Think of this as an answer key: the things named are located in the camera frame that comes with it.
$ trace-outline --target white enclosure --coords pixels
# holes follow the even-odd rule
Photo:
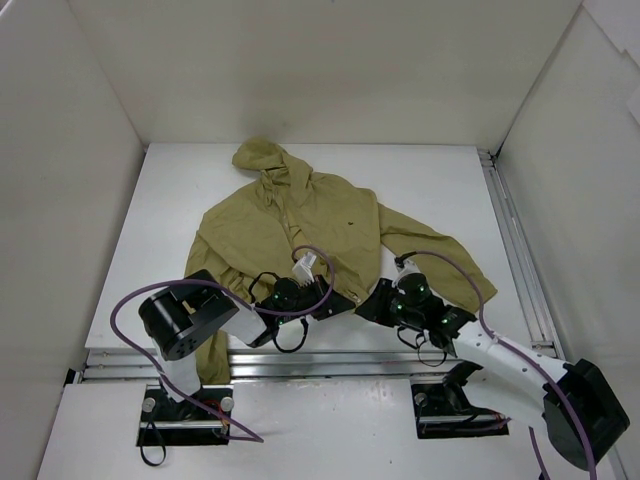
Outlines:
[[[375,362],[362,362],[372,370],[359,373],[375,379],[238,383],[238,416],[271,434],[264,450],[172,450],[168,468],[141,464],[131,442],[143,387],[111,375],[120,367],[105,367],[104,352],[128,362],[123,377],[153,372],[115,342],[105,316],[121,294],[182,274],[202,213],[251,180],[231,167],[229,144],[252,135],[292,144],[319,171],[459,238],[498,285],[494,326],[602,368],[631,427],[599,478],[640,478],[638,10],[589,0],[594,21],[580,3],[0,0],[3,478],[175,478],[183,467],[301,478],[305,465],[311,478],[536,478],[522,426],[508,439],[409,439],[408,376],[425,372],[388,367],[414,360],[355,318],[315,325],[299,358],[315,368],[334,348],[373,351]],[[186,171],[215,192],[195,194]],[[447,186],[462,193],[443,201]],[[153,238],[159,222],[140,219],[167,211],[178,227]],[[544,298],[562,345],[549,322],[531,322],[550,318]],[[122,321],[148,342],[134,310]],[[242,345],[231,348],[232,363],[248,361]],[[88,349],[86,381],[65,388],[52,431],[67,369],[84,370]],[[277,357],[258,353],[252,361]],[[238,377],[256,371],[245,367]],[[259,396],[262,410],[250,408]],[[344,443],[326,440],[335,432]],[[363,434],[370,448],[346,447]],[[586,478],[541,443],[554,478]],[[257,469],[291,449],[298,462]],[[455,467],[433,466],[443,458]]]

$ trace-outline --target cable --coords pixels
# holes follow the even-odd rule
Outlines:
[[[398,337],[398,340],[400,340],[402,343],[404,343],[407,347],[413,349],[413,350],[418,350],[419,347],[415,346],[415,345],[411,345],[408,341],[406,341],[404,338],[402,338],[402,335],[400,335],[400,332],[404,332],[407,329],[407,327],[398,327],[396,329],[396,336]]]
[[[511,421],[510,418],[505,418],[504,420],[500,420],[497,423],[493,423],[491,425],[487,425],[486,427],[476,427],[476,428],[456,428],[455,431],[458,433],[483,433],[483,432],[492,432],[494,430],[500,430],[504,428],[504,426]],[[449,432],[451,431],[450,427],[431,427],[426,429],[429,432]]]
[[[142,287],[142,288],[139,288],[138,290],[135,290],[135,291],[131,292],[130,294],[126,295],[122,300],[120,300],[118,303],[116,303],[116,306],[113,307],[113,311],[111,312],[111,316],[109,318],[109,324],[111,326],[111,330],[113,330],[113,333],[116,335],[116,337],[118,337],[124,343],[126,343],[131,348],[136,350],[138,353],[140,353],[143,356],[145,356],[147,358],[147,360],[149,360],[151,362],[151,364],[158,371],[158,374],[160,375],[160,378],[161,378],[162,382],[166,386],[171,388],[171,390],[173,390],[175,393],[177,393],[179,396],[181,396],[187,402],[195,405],[196,407],[201,408],[205,412],[210,413],[211,415],[217,417],[220,420],[229,422],[231,425],[234,425],[234,426],[238,427],[240,430],[242,430],[247,435],[249,435],[248,437],[227,436],[225,438],[227,438],[228,440],[246,440],[246,441],[250,441],[250,442],[264,443],[264,440],[257,433],[251,431],[248,427],[245,427],[243,424],[241,424],[237,420],[232,419],[231,417],[228,417],[224,413],[214,410],[210,406],[205,405],[204,403],[202,403],[199,400],[196,400],[191,395],[187,395],[182,390],[180,390],[178,387],[176,387],[173,384],[173,382],[171,380],[169,380],[169,378],[166,376],[166,374],[164,373],[164,370],[162,370],[162,366],[153,357],[153,355],[151,355],[144,348],[142,348],[140,345],[138,345],[133,340],[131,340],[129,337],[127,337],[124,333],[122,333],[122,331],[118,327],[118,324],[117,324],[118,313],[120,312],[122,307],[125,304],[127,304],[129,301],[131,301],[133,298],[137,297],[138,295],[142,295],[143,293],[147,293],[147,292],[149,292],[151,290],[156,290],[158,288],[163,288],[163,287],[169,287],[169,286],[176,285],[176,284],[178,284],[178,285],[180,285],[180,284],[183,284],[183,285],[204,285],[204,286],[213,287],[213,288],[220,288],[220,289],[223,288],[223,287],[220,287],[220,285],[218,285],[217,283],[210,282],[208,280],[195,280],[195,279],[170,280],[170,281],[166,281],[166,282],[160,282],[160,283],[154,283],[152,285],[147,285],[146,287]]]
[[[167,445],[164,441],[164,438],[162,438],[162,435],[160,434],[160,431],[158,430],[158,427],[156,427],[156,423],[155,423],[155,417],[158,413],[157,410],[159,409],[156,409],[156,412],[150,413],[149,420],[147,421],[147,425],[144,427],[144,430],[142,430],[142,434],[140,435],[140,457],[142,458],[142,461],[150,467],[159,467],[167,459]],[[146,447],[146,445],[144,444],[144,439],[146,438],[147,432],[149,431],[149,429],[151,429],[151,431],[153,432],[154,436],[156,437],[156,442],[158,442],[158,446],[162,449],[162,460],[160,460],[159,462],[152,462],[147,458],[147,455],[144,453],[144,447]]]
[[[418,337],[422,336],[422,343],[420,345],[418,345]],[[431,368],[438,368],[440,366],[442,366],[444,364],[444,362],[447,361],[447,352],[444,352],[444,355],[442,355],[442,360],[440,360],[440,363],[437,363],[436,365],[432,365],[430,363],[425,362],[424,360],[422,360],[422,358],[420,358],[420,349],[422,348],[422,345],[424,345],[425,343],[427,343],[427,339],[424,338],[424,335],[418,334],[416,335],[416,346],[417,346],[417,350],[418,350],[418,361],[423,364],[426,365],[427,367],[431,367]]]
[[[220,402],[218,400],[216,400],[215,398],[210,398],[209,400],[204,400],[203,403],[206,403],[207,405],[215,405],[216,408],[218,409],[218,411],[222,412],[222,407],[220,406]],[[224,420],[221,420],[221,422],[222,422],[223,426],[225,426],[227,428],[229,427],[229,423],[228,422],[226,422]],[[214,433],[215,436],[219,437],[219,435],[215,431],[213,431],[213,433]]]
[[[524,360],[526,363],[528,363],[536,372],[538,372],[540,375],[542,375],[542,377],[546,380],[546,382],[549,384],[551,389],[554,391],[554,393],[560,399],[560,402],[564,406],[565,410],[569,414],[569,417],[571,418],[571,421],[573,422],[574,426],[576,427],[576,431],[578,432],[578,436],[580,437],[580,442],[582,443],[582,448],[584,449],[585,455],[587,457],[587,469],[588,469],[588,472],[589,472],[590,480],[597,480],[598,474],[596,472],[596,462],[595,462],[595,458],[593,456],[593,450],[591,448],[591,444],[589,443],[589,437],[587,436],[587,432],[585,431],[584,426],[582,425],[582,422],[580,422],[580,418],[578,417],[578,414],[576,413],[575,409],[573,408],[573,405],[571,405],[571,402],[569,401],[567,396],[564,394],[564,392],[558,386],[558,384],[546,372],[546,370],[544,370],[538,363],[536,363],[533,359],[529,358],[527,355],[522,353],[516,347],[510,345],[509,343],[507,343],[504,340],[502,340],[500,337],[496,336],[495,332],[493,332],[493,330],[491,330],[489,328],[489,326],[487,325],[487,323],[486,323],[486,321],[484,319],[484,297],[482,296],[482,292],[480,291],[480,288],[478,288],[478,285],[476,284],[476,282],[473,280],[473,278],[471,278],[471,275],[469,275],[455,261],[453,261],[450,258],[446,257],[445,255],[442,255],[442,254],[440,254],[438,252],[432,252],[432,251],[429,251],[429,250],[416,250],[414,252],[405,253],[404,255],[401,255],[400,257],[396,257],[396,264],[399,261],[400,262],[404,262],[404,260],[406,260],[407,258],[409,258],[409,257],[411,257],[413,255],[432,255],[434,257],[438,257],[441,260],[444,260],[445,262],[447,262],[453,268],[455,268],[469,282],[469,284],[471,285],[473,290],[476,292],[476,295],[478,296],[478,302],[479,302],[479,305],[480,305],[479,309],[478,309],[478,321],[480,322],[480,325],[482,326],[482,329],[489,336],[489,338],[491,338],[492,340],[495,340],[499,345],[505,347],[507,350],[509,350],[513,354],[515,354],[518,357],[522,358],[522,360]],[[536,448],[537,448],[537,443],[534,445],[534,451],[535,451]]]
[[[278,276],[277,273],[260,272],[258,274],[258,276],[256,278],[254,278],[253,281],[251,282],[251,284],[249,285],[249,295],[251,296],[251,303],[256,303],[256,297],[253,295],[253,287],[255,287],[256,283],[258,283],[260,281],[260,278],[262,277],[262,275],[271,275],[276,280],[280,280],[280,277]]]
[[[538,441],[536,440],[536,434],[533,431],[533,428],[529,427],[529,436],[531,437],[531,445],[533,446],[533,453],[536,455],[536,460],[538,461],[538,465],[540,466],[540,477],[543,480],[550,480],[549,472],[547,471],[547,467],[544,464],[544,460],[542,460],[542,454],[540,453],[540,448],[538,448]]]
[[[276,311],[267,310],[267,309],[263,309],[263,308],[255,308],[255,309],[253,309],[251,307],[251,305],[249,305],[247,302],[245,302],[238,295],[234,294],[228,288],[225,288],[225,287],[223,287],[222,285],[219,285],[216,282],[211,282],[209,280],[197,280],[197,279],[186,279],[185,278],[185,279],[181,279],[181,280],[168,280],[168,281],[164,281],[164,282],[153,283],[151,285],[147,285],[146,287],[142,287],[142,288],[139,288],[137,290],[134,290],[133,292],[129,293],[128,295],[125,295],[124,298],[122,298],[118,303],[116,303],[116,305],[113,307],[113,310],[111,311],[111,315],[109,317],[109,325],[111,326],[111,330],[113,330],[113,333],[115,334],[116,337],[118,337],[125,344],[129,345],[135,351],[137,351],[138,353],[143,355],[145,358],[147,358],[147,360],[149,360],[151,362],[151,364],[155,367],[155,369],[158,371],[158,374],[160,375],[160,378],[164,382],[164,384],[167,385],[169,388],[171,388],[176,394],[181,396],[187,402],[195,405],[198,408],[201,408],[205,412],[217,417],[221,421],[226,421],[229,424],[238,427],[240,430],[242,430],[247,435],[249,435],[248,437],[238,437],[238,436],[233,436],[233,435],[226,435],[226,436],[221,437],[221,438],[225,438],[227,440],[243,440],[243,441],[264,443],[264,439],[262,437],[260,437],[257,433],[255,433],[252,430],[250,430],[248,427],[245,427],[243,424],[241,424],[240,422],[238,422],[238,421],[232,419],[231,417],[225,415],[224,413],[214,410],[210,406],[205,405],[204,403],[200,402],[199,400],[196,400],[195,398],[193,398],[190,395],[187,395],[182,390],[180,390],[178,387],[176,387],[173,384],[173,382],[171,382],[171,380],[169,380],[169,378],[166,376],[166,374],[164,373],[164,370],[162,370],[162,366],[158,363],[158,361],[155,358],[153,358],[153,355],[150,354],[149,352],[147,352],[144,348],[142,348],[136,342],[131,340],[129,337],[127,337],[124,333],[122,333],[122,331],[118,327],[117,316],[118,316],[118,313],[120,312],[120,310],[122,309],[122,307],[124,305],[126,305],[128,302],[130,302],[132,299],[134,299],[135,297],[137,297],[139,295],[142,295],[143,293],[150,292],[152,290],[157,290],[158,288],[171,287],[171,286],[175,286],[175,285],[201,285],[201,286],[205,286],[205,287],[216,288],[216,289],[224,292],[225,294],[227,294],[229,297],[233,298],[240,305],[244,306],[245,308],[248,308],[249,310],[255,310],[256,312],[267,313],[267,314],[270,314],[270,315],[280,315],[280,316],[285,316],[285,317],[307,315],[308,313],[311,313],[314,310],[316,310],[317,308],[319,308],[324,302],[326,302],[328,300],[329,295],[331,295],[331,292],[333,291],[333,285],[334,285],[334,282],[335,282],[335,269],[333,267],[333,263],[331,262],[331,259],[329,258],[329,256],[323,250],[320,250],[319,248],[314,247],[313,245],[301,245],[300,247],[297,247],[296,249],[293,250],[292,256],[294,256],[295,253],[298,250],[302,249],[302,248],[307,248],[309,250],[313,250],[318,255],[320,255],[325,260],[325,262],[327,263],[327,266],[329,267],[329,272],[331,273],[331,278],[330,278],[330,281],[329,281],[329,288],[327,289],[327,292],[324,294],[324,296],[320,299],[320,301],[318,303],[316,303],[315,305],[313,305],[310,308],[307,308],[306,310],[302,310],[300,312],[276,312]]]
[[[460,425],[464,425],[464,426],[469,425],[469,424],[470,424],[471,422],[473,422],[476,418],[478,418],[478,415],[479,415],[478,413],[474,413],[474,414],[473,414],[473,415],[471,415],[470,417],[465,418],[463,421],[461,421],[460,423],[458,423],[458,424],[456,425],[456,427],[459,427]]]
[[[424,407],[424,404],[426,402],[426,397],[423,401],[420,402],[420,404],[418,405],[418,415],[416,416],[416,429],[420,428],[420,418],[422,418],[422,408]]]
[[[304,342],[307,340],[307,333],[309,333],[309,322],[307,322],[305,318],[301,318],[300,323],[302,324],[302,329],[303,329],[302,340],[300,340],[300,343],[296,347],[291,349],[282,348],[280,345],[278,345],[277,337],[280,329],[277,328],[276,330],[273,331],[273,334],[271,335],[271,340],[273,341],[273,345],[276,347],[276,349],[280,353],[295,353],[302,348],[302,346],[304,345]]]

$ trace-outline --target jacket sleeve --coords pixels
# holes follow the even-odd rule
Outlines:
[[[213,277],[218,280],[222,277],[222,273],[229,269],[229,266],[218,255],[211,252],[207,248],[207,244],[196,234],[196,239],[189,252],[185,276],[203,268],[209,270]],[[231,381],[227,343],[227,334],[223,331],[218,331],[196,350],[196,370],[203,383],[222,385]]]
[[[457,240],[442,235],[431,227],[378,204],[380,219],[380,240],[394,255],[415,250],[431,250],[450,258],[460,265],[474,280],[485,303],[497,290],[483,275],[469,253]],[[470,312],[480,307],[478,297],[467,281],[454,267],[444,260],[430,255],[412,257],[418,268],[425,274],[429,285],[449,302]]]

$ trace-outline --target white table surface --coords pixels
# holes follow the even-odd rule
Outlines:
[[[109,328],[109,314],[127,293],[153,282],[182,278],[202,215],[258,177],[231,165],[238,145],[152,144],[147,152],[118,246],[87,338],[91,349],[126,348]],[[371,188],[381,203],[458,239],[498,289],[486,308],[490,325],[512,339],[530,341],[502,238],[475,148],[418,145],[285,145],[315,170]],[[383,249],[381,275],[394,278],[392,255]],[[151,348],[137,309],[145,296],[121,311],[119,325]],[[298,343],[292,322],[282,345]],[[251,351],[235,338],[230,348]],[[273,351],[270,342],[261,347]],[[392,329],[355,315],[311,324],[302,351],[409,351]]]
[[[135,446],[144,388],[68,385],[39,480],[537,480],[540,473],[528,430],[517,423],[505,437],[418,440],[408,380],[236,385],[233,416],[264,444],[173,447],[164,465],[150,468]],[[588,478],[538,440],[551,478]],[[607,459],[598,474],[613,480]]]

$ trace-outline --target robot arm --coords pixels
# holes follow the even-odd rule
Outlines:
[[[301,318],[279,312],[313,309],[310,315],[316,320],[324,320],[352,310],[355,304],[335,291],[330,292],[326,301],[320,302],[329,285],[322,276],[312,274],[315,259],[315,254],[306,253],[294,265],[292,278],[276,276],[271,295],[251,309],[245,308],[246,303],[239,306],[221,290],[204,285],[215,282],[206,270],[186,277],[186,280],[195,281],[194,284],[185,282],[171,286],[147,298],[138,314],[153,340],[166,377],[182,393],[193,395],[198,392],[201,384],[196,372],[195,351],[218,330],[257,348],[269,341],[275,342],[282,325]],[[306,336],[308,324],[304,317],[301,321]],[[177,403],[184,400],[169,386],[167,393]]]
[[[354,304],[336,292],[320,302],[328,286],[322,277],[311,274],[313,262],[305,257],[294,267],[296,280],[277,279],[271,296],[250,310],[239,309],[210,284],[181,284],[145,300],[139,314],[166,377],[183,394],[196,393],[201,385],[194,352],[218,330],[258,347],[275,339],[282,323],[299,318],[290,312],[307,311],[321,320],[352,309]],[[443,383],[455,385],[474,406],[499,411],[546,432],[566,460],[585,470],[589,463],[585,438],[597,463],[629,427],[629,418],[595,365],[549,358],[489,331],[472,313],[433,295],[413,262],[396,260],[398,278],[380,279],[355,313],[386,327],[411,329],[461,360]],[[196,283],[213,281],[204,270],[188,278]],[[184,398],[170,388],[168,393],[176,402]],[[584,432],[578,431],[576,420]]]
[[[583,470],[587,453],[554,385],[577,414],[596,463],[628,428],[629,418],[598,367],[586,360],[571,365],[488,332],[473,314],[433,295],[413,262],[400,267],[398,278],[381,279],[356,314],[412,329],[462,360],[444,383],[460,387],[471,404],[546,432],[554,448]]]

